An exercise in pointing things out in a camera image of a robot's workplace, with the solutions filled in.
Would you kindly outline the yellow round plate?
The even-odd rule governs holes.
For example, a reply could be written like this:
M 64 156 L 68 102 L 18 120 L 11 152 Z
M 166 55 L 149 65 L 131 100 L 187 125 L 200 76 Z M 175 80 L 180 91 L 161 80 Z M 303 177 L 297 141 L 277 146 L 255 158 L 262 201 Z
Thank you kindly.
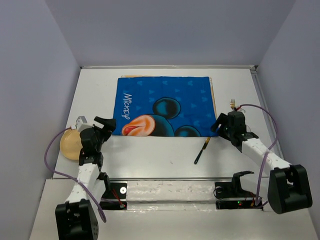
M 66 130 L 60 139 L 59 146 L 65 158 L 71 161 L 79 161 L 80 151 L 83 146 L 80 133 L 76 129 Z

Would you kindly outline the gold fork black handle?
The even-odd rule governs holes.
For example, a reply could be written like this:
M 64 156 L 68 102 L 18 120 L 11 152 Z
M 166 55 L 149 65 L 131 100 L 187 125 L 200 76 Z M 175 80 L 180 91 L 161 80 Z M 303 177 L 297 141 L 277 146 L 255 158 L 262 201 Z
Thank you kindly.
M 236 101 L 235 101 L 234 98 L 230 100 L 230 108 L 231 108 L 231 110 L 232 110 L 233 112 L 236 112 L 236 111 L 237 111 Z

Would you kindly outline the gold knife black handle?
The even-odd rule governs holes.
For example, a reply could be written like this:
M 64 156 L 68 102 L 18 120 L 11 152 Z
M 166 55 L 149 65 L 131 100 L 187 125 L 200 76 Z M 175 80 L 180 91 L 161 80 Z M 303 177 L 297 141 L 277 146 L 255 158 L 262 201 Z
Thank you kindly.
M 204 142 L 201 150 L 199 151 L 197 157 L 195 158 L 195 160 L 194 160 L 194 162 L 193 162 L 195 165 L 199 162 L 203 151 L 206 149 L 206 147 L 208 146 L 208 143 L 210 142 L 210 139 L 211 139 L 211 137 L 207 137 L 207 138 L 206 138 L 206 140 L 205 140 L 205 142 Z

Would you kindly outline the blue Mickey cloth placemat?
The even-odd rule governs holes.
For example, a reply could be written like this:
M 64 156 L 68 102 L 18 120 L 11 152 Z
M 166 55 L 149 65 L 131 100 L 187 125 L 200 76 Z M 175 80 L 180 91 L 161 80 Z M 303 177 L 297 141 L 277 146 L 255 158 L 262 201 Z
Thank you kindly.
M 121 77 L 113 118 L 116 136 L 215 137 L 211 78 L 193 76 Z

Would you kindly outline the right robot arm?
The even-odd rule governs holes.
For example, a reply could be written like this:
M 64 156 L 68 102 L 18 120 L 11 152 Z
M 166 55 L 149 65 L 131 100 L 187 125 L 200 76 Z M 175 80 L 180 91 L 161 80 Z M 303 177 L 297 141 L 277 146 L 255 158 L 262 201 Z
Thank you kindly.
M 221 113 L 211 131 L 228 140 L 254 161 L 269 176 L 265 199 L 277 214 L 307 209 L 313 205 L 307 170 L 292 165 L 273 153 L 253 132 L 247 131 L 245 115 L 240 111 Z

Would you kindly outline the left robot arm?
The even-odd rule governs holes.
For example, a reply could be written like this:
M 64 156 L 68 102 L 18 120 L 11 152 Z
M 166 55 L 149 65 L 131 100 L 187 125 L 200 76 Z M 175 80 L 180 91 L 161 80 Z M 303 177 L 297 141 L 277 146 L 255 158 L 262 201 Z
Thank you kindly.
M 90 125 L 84 116 L 78 117 L 75 128 L 79 132 L 78 174 L 73 177 L 73 188 L 64 203 L 55 208 L 55 219 L 60 240 L 96 240 L 99 236 L 98 218 L 107 221 L 100 205 L 111 191 L 111 183 L 102 171 L 103 144 L 116 129 L 115 119 L 96 116 L 94 121 L 102 126 Z

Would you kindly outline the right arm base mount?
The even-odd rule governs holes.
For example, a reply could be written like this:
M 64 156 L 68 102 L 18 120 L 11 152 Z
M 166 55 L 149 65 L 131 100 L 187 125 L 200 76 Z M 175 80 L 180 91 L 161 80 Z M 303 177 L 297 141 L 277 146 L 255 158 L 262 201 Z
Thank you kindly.
M 246 178 L 254 176 L 250 170 L 240 171 L 233 174 L 229 181 L 216 181 L 213 195 L 216 198 L 217 210 L 241 210 L 241 209 L 264 209 L 262 201 L 255 204 L 256 194 L 253 190 L 243 188 Z

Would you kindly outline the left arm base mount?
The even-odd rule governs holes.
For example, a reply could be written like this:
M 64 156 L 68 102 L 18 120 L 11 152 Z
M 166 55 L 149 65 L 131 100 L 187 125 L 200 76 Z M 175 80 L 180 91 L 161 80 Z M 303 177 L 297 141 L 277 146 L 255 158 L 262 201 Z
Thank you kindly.
M 105 185 L 100 206 L 105 211 L 124 211 L 127 209 L 127 193 L 128 182 L 119 180 L 110 180 L 108 175 L 105 175 L 102 180 Z

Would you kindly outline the aluminium table edge rail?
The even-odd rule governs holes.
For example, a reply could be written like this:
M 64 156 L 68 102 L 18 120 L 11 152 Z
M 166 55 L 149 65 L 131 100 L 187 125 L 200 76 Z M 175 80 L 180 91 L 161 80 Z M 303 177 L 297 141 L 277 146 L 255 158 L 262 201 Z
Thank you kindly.
M 133 70 L 133 69 L 248 69 L 256 70 L 256 65 L 91 65 L 81 66 L 81 70 Z

